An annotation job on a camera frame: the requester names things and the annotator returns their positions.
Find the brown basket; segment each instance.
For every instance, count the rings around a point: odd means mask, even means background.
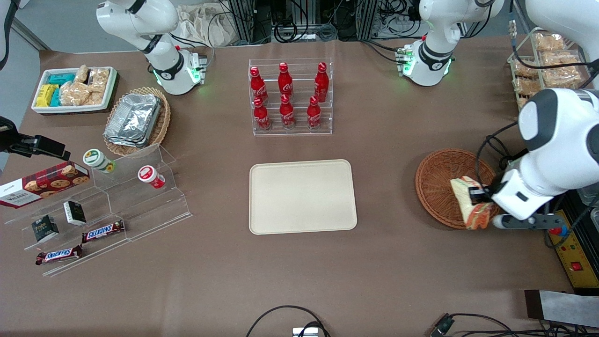
[[[152,144],[160,144],[164,140],[164,136],[167,134],[168,124],[171,122],[171,107],[168,105],[167,98],[164,97],[164,94],[155,88],[138,88],[129,91],[127,94],[140,94],[140,95],[148,95],[152,94],[162,100],[162,106],[160,107],[160,112],[158,119],[156,120],[156,125],[154,126],[154,130],[152,131],[152,135],[150,136],[150,142],[148,146]],[[106,126],[110,123],[110,119],[114,115],[114,111],[116,107],[119,106],[120,101],[123,97],[119,98],[118,102],[113,106],[112,111],[110,112],[110,116],[108,116],[108,121],[106,122]],[[121,156],[132,154],[135,151],[141,150],[141,148],[135,148],[133,146],[123,146],[116,145],[110,143],[106,138],[104,139],[104,143],[106,143],[106,147],[110,150],[110,152],[114,154],[118,154]]]
[[[476,180],[475,159],[474,154],[462,149],[443,149],[426,156],[416,171],[418,199],[435,219],[449,227],[466,229],[449,181],[462,176]],[[489,164],[480,160],[479,171],[483,184],[488,185],[493,181],[495,172]],[[499,207],[493,205],[491,218],[498,212]]]

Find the beige tray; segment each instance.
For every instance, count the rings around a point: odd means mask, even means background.
[[[352,166],[346,160],[254,165],[249,222],[257,235],[356,227]]]

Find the white tray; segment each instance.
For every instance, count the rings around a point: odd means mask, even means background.
[[[257,235],[353,229],[352,166],[346,160],[254,165],[249,220]]]
[[[108,68],[110,75],[108,75],[108,83],[106,84],[106,90],[104,91],[104,97],[102,97],[102,103],[93,106],[77,106],[77,107],[37,107],[35,101],[37,96],[40,94],[41,86],[48,84],[48,78],[54,74],[65,74],[65,73],[76,73],[79,68],[63,68],[63,69],[48,69],[44,70],[41,75],[41,80],[38,83],[37,90],[33,102],[31,102],[31,109],[42,115],[70,115],[76,113],[86,113],[97,110],[104,110],[108,107],[112,91],[114,89],[114,82],[116,81],[117,71],[113,67],[91,67],[91,68]]]

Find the yellow control panel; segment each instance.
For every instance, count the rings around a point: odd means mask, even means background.
[[[565,221],[568,229],[570,228],[570,222],[565,217],[564,211],[559,210],[555,212],[561,215]],[[557,235],[549,235],[553,244],[558,243],[562,237]],[[560,247],[555,248],[558,253],[559,259],[575,288],[599,288],[599,280],[593,272],[591,264],[586,257],[585,252],[582,250],[578,238],[575,233],[572,233],[570,237]]]

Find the snickers bar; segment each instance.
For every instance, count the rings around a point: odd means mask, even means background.
[[[81,245],[78,245],[74,248],[63,249],[61,251],[56,252],[41,252],[38,254],[37,258],[35,258],[35,264],[38,266],[54,261],[66,261],[74,258],[80,258],[83,254],[83,248]]]
[[[104,227],[98,228],[96,230],[92,230],[89,233],[81,234],[81,236],[82,236],[81,244],[86,243],[91,240],[99,239],[100,237],[103,237],[103,236],[106,236],[106,235],[109,235],[112,233],[116,233],[118,231],[123,231],[123,230],[125,230],[125,223],[122,220],[120,220],[120,221],[117,221],[108,226],[104,226]]]

